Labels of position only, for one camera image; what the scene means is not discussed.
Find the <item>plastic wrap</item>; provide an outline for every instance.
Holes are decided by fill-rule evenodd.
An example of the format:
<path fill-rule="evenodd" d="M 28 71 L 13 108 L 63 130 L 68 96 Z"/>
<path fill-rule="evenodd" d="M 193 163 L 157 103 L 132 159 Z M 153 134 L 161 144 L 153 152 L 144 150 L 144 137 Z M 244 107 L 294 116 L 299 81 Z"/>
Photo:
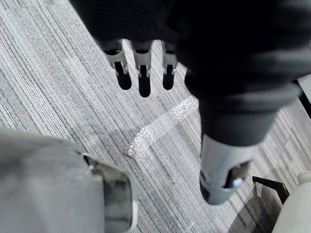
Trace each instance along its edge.
<path fill-rule="evenodd" d="M 151 124 L 142 128 L 123 153 L 136 160 L 160 137 L 172 129 L 178 122 L 198 109 L 198 100 L 189 96 L 170 111 L 162 114 Z"/>

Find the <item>gray striped carpet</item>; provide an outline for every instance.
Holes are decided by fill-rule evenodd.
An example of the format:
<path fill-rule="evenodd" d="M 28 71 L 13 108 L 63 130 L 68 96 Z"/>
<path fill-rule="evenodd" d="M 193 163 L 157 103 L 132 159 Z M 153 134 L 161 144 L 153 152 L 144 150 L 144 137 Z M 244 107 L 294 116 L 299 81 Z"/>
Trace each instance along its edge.
<path fill-rule="evenodd" d="M 143 99 L 124 45 L 128 91 L 117 86 L 67 1 L 0 0 L 0 125 L 68 138 L 130 170 L 139 186 L 135 232 L 271 232 L 280 202 L 268 189 L 254 190 L 251 176 L 226 204 L 203 201 L 199 115 L 183 84 L 185 69 L 179 66 L 173 90 L 164 90 L 155 42 L 152 93 Z M 291 191 L 310 169 L 311 121 L 297 101 L 281 110 L 249 174 L 283 181 Z"/>

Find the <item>robotic hand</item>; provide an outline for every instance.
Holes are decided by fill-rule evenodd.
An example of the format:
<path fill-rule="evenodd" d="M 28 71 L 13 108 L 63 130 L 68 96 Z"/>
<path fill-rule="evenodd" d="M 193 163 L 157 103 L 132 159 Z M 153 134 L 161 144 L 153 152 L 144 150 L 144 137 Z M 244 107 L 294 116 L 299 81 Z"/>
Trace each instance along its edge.
<path fill-rule="evenodd" d="M 122 38 L 132 41 L 143 97 L 150 93 L 152 40 L 165 41 L 166 89 L 177 60 L 188 68 L 185 83 L 199 99 L 202 124 L 201 192 L 209 204 L 226 201 L 243 183 L 278 109 L 298 96 L 292 80 L 311 70 L 310 1 L 70 2 L 122 89 L 131 87 Z"/>

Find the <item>chair leg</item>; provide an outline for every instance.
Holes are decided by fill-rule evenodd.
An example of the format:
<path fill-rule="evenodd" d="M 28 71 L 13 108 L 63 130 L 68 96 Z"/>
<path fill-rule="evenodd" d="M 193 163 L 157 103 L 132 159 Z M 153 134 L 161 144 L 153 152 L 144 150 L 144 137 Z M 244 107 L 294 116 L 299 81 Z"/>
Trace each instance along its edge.
<path fill-rule="evenodd" d="M 284 204 L 284 202 L 290 195 L 284 183 L 260 178 L 257 176 L 253 176 L 253 182 L 257 182 L 264 186 L 274 189 L 277 192 L 278 197 L 280 198 L 282 204 Z"/>

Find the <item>metal connector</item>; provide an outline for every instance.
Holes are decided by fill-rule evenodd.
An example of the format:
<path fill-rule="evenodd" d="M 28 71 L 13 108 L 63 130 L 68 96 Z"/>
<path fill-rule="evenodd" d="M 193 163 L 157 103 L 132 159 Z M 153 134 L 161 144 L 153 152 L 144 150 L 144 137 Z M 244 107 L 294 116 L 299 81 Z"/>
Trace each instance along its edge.
<path fill-rule="evenodd" d="M 117 72 L 116 69 L 116 65 L 115 63 L 120 62 L 122 69 L 123 69 L 123 73 L 127 74 L 128 73 L 128 66 L 127 66 L 127 61 L 125 58 L 125 54 L 124 54 L 124 50 L 123 48 L 115 55 L 109 55 L 107 53 L 105 53 L 106 58 L 109 62 L 109 64 L 111 65 L 112 68 L 114 68 L 114 70 L 116 71 L 116 75 L 119 75 L 119 73 Z"/>
<path fill-rule="evenodd" d="M 173 67 L 172 75 L 176 72 L 176 67 L 178 65 L 178 61 L 175 54 L 166 53 L 163 51 L 163 73 L 167 74 L 168 66 L 171 65 Z"/>
<path fill-rule="evenodd" d="M 141 66 L 146 66 L 147 69 L 147 77 L 150 77 L 151 74 L 151 50 L 146 53 L 138 53 L 133 51 L 135 66 L 138 71 L 138 76 L 141 77 Z"/>

